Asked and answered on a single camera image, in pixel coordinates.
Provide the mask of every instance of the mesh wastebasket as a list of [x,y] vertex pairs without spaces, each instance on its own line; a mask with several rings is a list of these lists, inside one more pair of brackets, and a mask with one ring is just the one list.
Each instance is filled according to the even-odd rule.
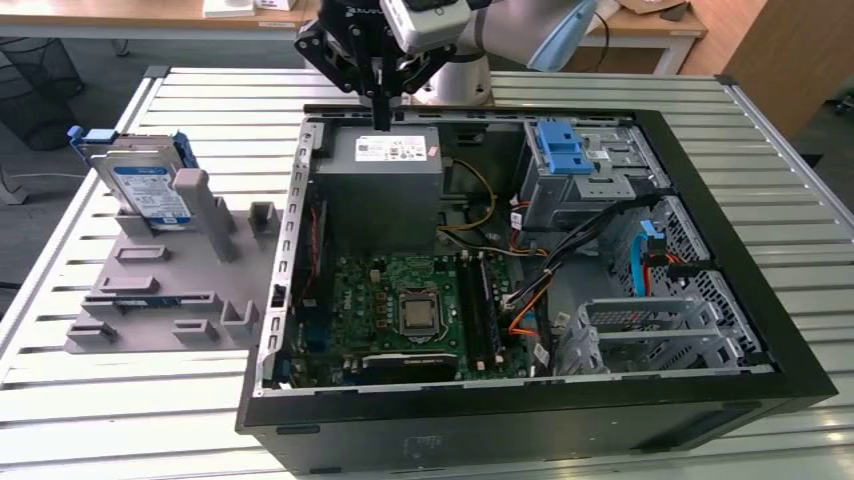
[[59,38],[3,37],[0,52],[24,76],[47,72],[59,96],[71,98],[83,91],[78,69]]
[[66,132],[76,121],[44,69],[0,67],[0,122],[34,150],[68,145]]

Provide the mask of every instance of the blue hard drive label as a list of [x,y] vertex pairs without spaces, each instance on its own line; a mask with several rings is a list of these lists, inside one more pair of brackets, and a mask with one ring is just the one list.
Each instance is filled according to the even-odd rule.
[[114,167],[114,177],[128,202],[154,228],[183,229],[191,213],[172,189],[172,175],[164,167]]

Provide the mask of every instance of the power supply label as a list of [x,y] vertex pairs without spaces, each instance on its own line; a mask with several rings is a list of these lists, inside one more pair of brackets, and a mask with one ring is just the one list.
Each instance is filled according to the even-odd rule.
[[357,162],[426,162],[427,140],[419,136],[357,139]]

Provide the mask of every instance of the ram slot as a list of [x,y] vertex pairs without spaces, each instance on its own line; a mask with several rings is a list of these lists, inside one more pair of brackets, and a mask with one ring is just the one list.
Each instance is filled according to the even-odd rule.
[[466,357],[475,370],[485,370],[490,358],[487,352],[487,332],[481,317],[483,304],[481,300],[481,273],[466,255],[457,258],[457,283],[459,288],[459,313],[466,332]]
[[483,329],[487,334],[487,347],[490,357],[494,363],[503,363],[502,357],[502,337],[498,331],[498,310],[495,308],[495,298],[493,294],[493,281],[490,280],[490,274],[486,270],[486,259],[483,256],[475,260],[478,264],[478,271],[481,273],[481,286],[482,292],[478,298],[483,299],[485,314],[481,316],[481,323],[483,323]]

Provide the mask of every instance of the yellow wire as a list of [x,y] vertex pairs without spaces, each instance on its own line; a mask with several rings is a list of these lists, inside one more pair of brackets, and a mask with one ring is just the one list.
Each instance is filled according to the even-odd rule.
[[475,177],[478,177],[478,180],[481,180],[481,183],[483,183],[483,186],[486,187],[487,192],[490,192],[490,211],[487,212],[486,216],[477,222],[467,223],[463,225],[445,225],[439,227],[439,230],[451,231],[451,232],[455,232],[459,230],[471,230],[473,228],[483,225],[490,220],[490,218],[493,218],[493,212],[495,212],[495,192],[493,192],[493,187],[490,186],[490,182],[486,181],[486,178],[483,177],[483,175],[481,175],[481,172],[478,172],[475,167],[473,167],[467,162],[465,162],[463,160],[458,160],[457,158],[454,159],[454,162],[459,163],[463,167],[466,167],[466,169],[471,172],[471,174]]

